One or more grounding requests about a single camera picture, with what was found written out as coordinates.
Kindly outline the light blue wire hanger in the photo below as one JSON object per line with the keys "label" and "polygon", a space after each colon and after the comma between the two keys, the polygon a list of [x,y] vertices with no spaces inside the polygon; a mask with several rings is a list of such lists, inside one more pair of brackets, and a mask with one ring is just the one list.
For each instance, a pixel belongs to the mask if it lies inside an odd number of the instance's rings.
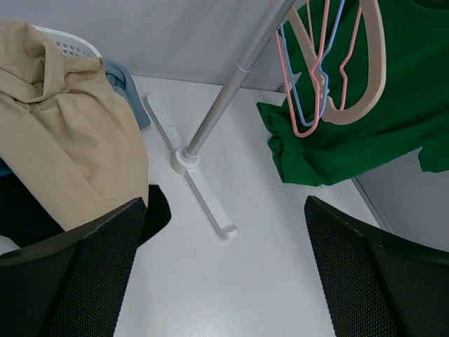
{"label": "light blue wire hanger", "polygon": [[307,32],[303,25],[303,21],[298,15],[297,9],[295,9],[293,6],[288,11],[287,15],[290,26],[294,31],[295,38],[297,39],[297,42],[303,52],[303,58],[307,64],[307,69],[309,71],[309,76],[314,89],[314,119],[311,122],[306,122],[302,114],[302,107],[300,104],[299,96],[297,94],[296,88],[293,87],[294,98],[297,105],[298,114],[300,116],[301,124],[309,128],[307,133],[311,133],[316,129],[326,109],[329,76],[323,71],[322,63],[332,50],[328,48],[328,41],[330,37],[326,39],[329,12],[330,1],[324,1],[318,54],[316,54],[315,48],[313,46],[314,37],[312,26],[309,26],[309,31]]}

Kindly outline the green t shirt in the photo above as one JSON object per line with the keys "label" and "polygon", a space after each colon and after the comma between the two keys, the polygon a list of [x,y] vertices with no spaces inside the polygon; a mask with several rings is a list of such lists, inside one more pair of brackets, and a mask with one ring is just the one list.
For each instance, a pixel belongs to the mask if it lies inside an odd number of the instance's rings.
{"label": "green t shirt", "polygon": [[[333,185],[413,150],[423,171],[448,169],[448,2],[380,1],[379,7],[387,79],[366,116],[344,126],[320,122],[310,136],[298,138],[287,100],[257,104],[283,182]],[[292,27],[284,30],[302,111],[312,120],[312,82]]]}

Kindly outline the black t shirt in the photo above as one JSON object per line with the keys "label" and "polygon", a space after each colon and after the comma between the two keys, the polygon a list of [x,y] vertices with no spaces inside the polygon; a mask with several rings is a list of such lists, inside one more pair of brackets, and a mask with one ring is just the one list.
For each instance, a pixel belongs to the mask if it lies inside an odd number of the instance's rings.
{"label": "black t shirt", "polygon": [[[149,186],[148,197],[139,245],[171,220],[168,200],[158,185]],[[23,248],[65,232],[18,177],[13,174],[1,177],[1,236]]]}

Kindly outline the grey blue t shirt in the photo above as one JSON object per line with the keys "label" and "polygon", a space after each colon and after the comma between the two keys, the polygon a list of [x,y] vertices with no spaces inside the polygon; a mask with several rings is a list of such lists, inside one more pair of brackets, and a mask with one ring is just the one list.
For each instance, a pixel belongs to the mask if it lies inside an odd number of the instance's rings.
{"label": "grey blue t shirt", "polygon": [[151,125],[147,111],[130,72],[120,63],[103,58],[105,74],[116,93],[122,96],[133,111],[139,129],[144,130]]}

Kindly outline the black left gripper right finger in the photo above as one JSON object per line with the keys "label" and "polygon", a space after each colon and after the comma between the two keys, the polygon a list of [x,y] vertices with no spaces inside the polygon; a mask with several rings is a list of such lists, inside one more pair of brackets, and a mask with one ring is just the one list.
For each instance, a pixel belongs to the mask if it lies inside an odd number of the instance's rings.
{"label": "black left gripper right finger", "polygon": [[309,196],[309,239],[336,336],[447,336],[448,252]]}

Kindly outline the teal t shirt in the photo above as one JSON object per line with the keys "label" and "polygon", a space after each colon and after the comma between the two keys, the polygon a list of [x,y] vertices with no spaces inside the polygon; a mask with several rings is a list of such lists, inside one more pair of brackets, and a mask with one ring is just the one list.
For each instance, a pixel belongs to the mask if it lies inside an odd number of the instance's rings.
{"label": "teal t shirt", "polygon": [[3,178],[12,173],[13,173],[12,170],[9,168],[6,162],[3,159],[0,159],[0,177]]}

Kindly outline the beige t shirt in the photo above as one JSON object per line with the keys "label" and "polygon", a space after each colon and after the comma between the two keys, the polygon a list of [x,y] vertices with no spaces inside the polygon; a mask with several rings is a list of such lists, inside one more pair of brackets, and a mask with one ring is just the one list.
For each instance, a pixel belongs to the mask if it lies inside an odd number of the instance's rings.
{"label": "beige t shirt", "polygon": [[28,22],[1,23],[1,158],[64,230],[148,198],[144,140],[102,59]]}

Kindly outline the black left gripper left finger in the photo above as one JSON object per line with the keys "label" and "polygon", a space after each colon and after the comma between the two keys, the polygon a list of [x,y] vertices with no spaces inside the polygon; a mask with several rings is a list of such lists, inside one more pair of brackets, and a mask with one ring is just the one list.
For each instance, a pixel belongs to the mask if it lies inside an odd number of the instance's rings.
{"label": "black left gripper left finger", "polygon": [[113,336],[145,211],[133,199],[1,255],[1,335]]}

